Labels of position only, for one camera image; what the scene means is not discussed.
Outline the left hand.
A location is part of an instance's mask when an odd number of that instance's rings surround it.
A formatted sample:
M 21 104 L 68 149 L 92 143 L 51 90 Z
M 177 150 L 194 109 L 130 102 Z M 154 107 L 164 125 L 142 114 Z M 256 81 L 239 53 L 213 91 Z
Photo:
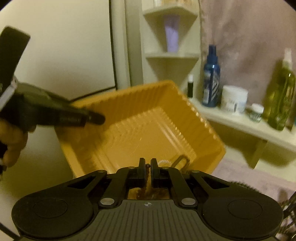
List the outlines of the left hand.
M 1 142 L 7 145 L 7 150 L 2 158 L 6 168 L 12 167 L 18 160 L 21 151 L 28 141 L 28 133 L 24 133 L 16 126 L 1 119 Z

